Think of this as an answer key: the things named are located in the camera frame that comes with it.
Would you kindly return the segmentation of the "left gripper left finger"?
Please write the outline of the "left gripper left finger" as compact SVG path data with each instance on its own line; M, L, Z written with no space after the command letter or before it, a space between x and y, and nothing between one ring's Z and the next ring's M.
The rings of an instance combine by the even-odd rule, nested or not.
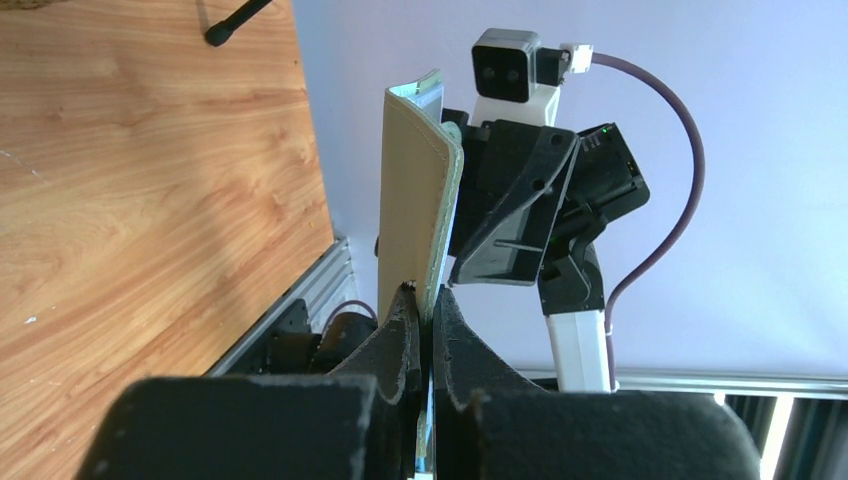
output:
M409 479L424 393L413 287L324 375L150 377L105 414L80 479Z

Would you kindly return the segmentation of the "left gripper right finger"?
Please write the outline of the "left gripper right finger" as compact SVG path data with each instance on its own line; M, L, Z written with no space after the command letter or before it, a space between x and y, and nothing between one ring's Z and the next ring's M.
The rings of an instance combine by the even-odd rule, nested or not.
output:
M449 289L434 309L439 479L756 479L741 420L700 394L544 390L465 322Z

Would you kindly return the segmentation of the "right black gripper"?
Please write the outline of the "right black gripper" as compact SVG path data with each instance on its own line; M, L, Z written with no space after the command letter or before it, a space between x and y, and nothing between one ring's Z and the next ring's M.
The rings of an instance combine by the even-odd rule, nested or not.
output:
M473 126L442 117L462 135L449 253L452 285L535 286L546 315L602 310L593 243L650 191L614 123L574 132L507 120Z

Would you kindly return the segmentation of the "green card holder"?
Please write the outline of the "green card holder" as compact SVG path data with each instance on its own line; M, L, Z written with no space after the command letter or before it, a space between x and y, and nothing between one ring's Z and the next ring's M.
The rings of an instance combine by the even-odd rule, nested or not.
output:
M464 167L459 129L441 119L443 97L438 69L383 97L377 312L403 351L412 389L403 441L413 457L427 445L432 321Z

